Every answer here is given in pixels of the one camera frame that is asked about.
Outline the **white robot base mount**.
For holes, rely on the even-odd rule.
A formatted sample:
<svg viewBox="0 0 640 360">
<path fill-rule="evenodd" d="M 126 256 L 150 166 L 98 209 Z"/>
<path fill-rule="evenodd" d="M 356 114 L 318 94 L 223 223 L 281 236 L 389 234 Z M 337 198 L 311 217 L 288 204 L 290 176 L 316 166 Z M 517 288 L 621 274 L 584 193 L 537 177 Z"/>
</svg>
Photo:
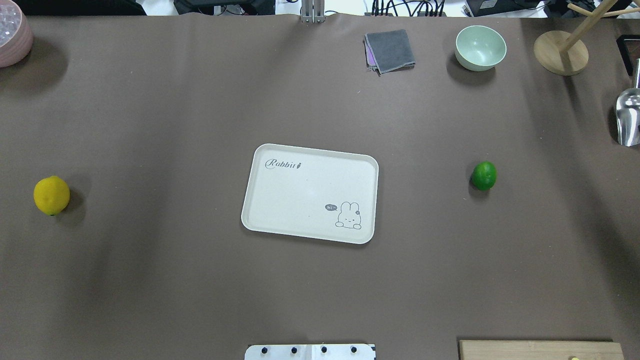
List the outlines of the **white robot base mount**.
<svg viewBox="0 0 640 360">
<path fill-rule="evenodd" d="M 245 360 L 375 360 L 374 344 L 254 344 L 247 347 Z"/>
</svg>

